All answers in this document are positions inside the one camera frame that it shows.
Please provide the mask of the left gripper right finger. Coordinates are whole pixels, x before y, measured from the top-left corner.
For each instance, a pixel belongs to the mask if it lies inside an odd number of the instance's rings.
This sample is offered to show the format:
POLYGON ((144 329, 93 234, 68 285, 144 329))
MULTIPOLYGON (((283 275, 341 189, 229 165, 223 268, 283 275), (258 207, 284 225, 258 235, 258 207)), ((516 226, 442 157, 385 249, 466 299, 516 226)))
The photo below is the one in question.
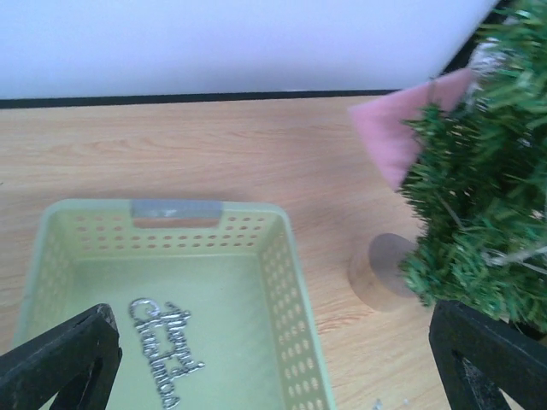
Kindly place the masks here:
POLYGON ((546 347, 460 302, 433 310, 429 343, 452 409, 546 408, 546 347))

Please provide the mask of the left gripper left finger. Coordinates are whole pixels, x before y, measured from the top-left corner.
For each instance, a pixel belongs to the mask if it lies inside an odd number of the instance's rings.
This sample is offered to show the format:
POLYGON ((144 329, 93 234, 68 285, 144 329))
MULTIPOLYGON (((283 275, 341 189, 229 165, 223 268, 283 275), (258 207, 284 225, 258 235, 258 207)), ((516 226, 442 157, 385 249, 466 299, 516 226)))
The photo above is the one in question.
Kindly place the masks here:
POLYGON ((1 408, 104 409, 121 358, 114 313, 97 304, 1 356, 1 408))

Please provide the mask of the silver spiral ornament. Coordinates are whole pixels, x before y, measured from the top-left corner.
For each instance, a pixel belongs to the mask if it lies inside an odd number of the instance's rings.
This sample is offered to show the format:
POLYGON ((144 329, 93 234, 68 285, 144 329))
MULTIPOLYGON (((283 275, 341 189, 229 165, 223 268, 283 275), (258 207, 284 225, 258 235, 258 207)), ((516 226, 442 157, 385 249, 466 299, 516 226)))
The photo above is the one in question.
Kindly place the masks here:
POLYGON ((128 314, 162 408, 178 408, 181 395, 176 391, 176 381, 205 367, 193 357, 185 335, 191 312, 172 302, 161 304, 142 297, 129 304, 128 314))

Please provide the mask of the light green plastic basket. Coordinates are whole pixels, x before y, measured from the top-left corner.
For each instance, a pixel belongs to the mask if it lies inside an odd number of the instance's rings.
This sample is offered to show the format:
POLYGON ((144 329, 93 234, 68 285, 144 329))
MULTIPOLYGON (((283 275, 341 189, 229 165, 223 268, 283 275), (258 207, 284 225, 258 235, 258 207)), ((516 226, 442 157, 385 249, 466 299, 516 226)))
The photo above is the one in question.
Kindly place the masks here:
POLYGON ((108 406, 163 409, 128 314, 138 298, 191 312, 204 369, 176 381, 176 409, 332 409, 295 238, 271 204, 63 200, 40 221, 13 338, 20 345, 98 303, 123 356, 108 406))

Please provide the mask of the small green christmas tree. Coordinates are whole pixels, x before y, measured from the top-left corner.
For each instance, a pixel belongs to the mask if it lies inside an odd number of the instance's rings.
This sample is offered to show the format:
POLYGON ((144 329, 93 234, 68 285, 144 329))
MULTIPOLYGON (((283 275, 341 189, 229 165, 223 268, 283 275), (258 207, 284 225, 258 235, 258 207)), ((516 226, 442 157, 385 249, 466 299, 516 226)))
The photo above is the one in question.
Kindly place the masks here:
POLYGON ((546 246, 546 4, 511 1, 484 24, 507 58, 477 105, 435 102, 406 120, 421 151, 401 195, 421 222, 403 257, 407 287, 431 306, 454 300, 494 319, 546 329, 546 256, 488 266, 485 249, 546 246))

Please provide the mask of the pink hat gnome ornament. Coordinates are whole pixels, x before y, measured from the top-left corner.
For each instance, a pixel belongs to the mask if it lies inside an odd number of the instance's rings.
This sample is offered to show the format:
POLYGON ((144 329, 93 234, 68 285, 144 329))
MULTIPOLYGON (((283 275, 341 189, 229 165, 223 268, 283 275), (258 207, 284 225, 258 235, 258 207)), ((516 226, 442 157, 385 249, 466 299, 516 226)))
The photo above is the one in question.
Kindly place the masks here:
POLYGON ((350 119, 373 164, 388 186, 397 191, 421 151, 406 120, 417 120, 434 102, 452 110, 473 79, 469 68, 458 69, 421 85, 395 91, 349 109, 350 119))

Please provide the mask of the clear wire string lights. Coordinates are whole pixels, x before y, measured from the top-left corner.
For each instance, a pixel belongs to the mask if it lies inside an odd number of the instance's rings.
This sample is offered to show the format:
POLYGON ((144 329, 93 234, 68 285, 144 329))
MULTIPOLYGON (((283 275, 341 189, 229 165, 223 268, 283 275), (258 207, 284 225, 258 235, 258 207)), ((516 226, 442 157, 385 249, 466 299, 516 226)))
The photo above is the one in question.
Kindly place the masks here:
MULTIPOLYGON (((494 38, 487 38, 485 42, 479 44, 471 54, 468 68, 472 73, 471 85, 467 91, 467 103, 470 104, 472 99, 477 105, 479 92, 486 85, 486 81, 501 68, 507 58, 507 53, 497 49, 498 41, 494 38)), ((528 249, 520 249, 513 252, 502 252, 498 249, 485 249, 481 256, 488 266, 506 266, 508 264, 517 263, 522 266, 528 266, 536 272, 545 274, 545 270, 539 267, 528 265, 527 260, 535 256, 546 256, 546 246, 533 246, 528 249)))

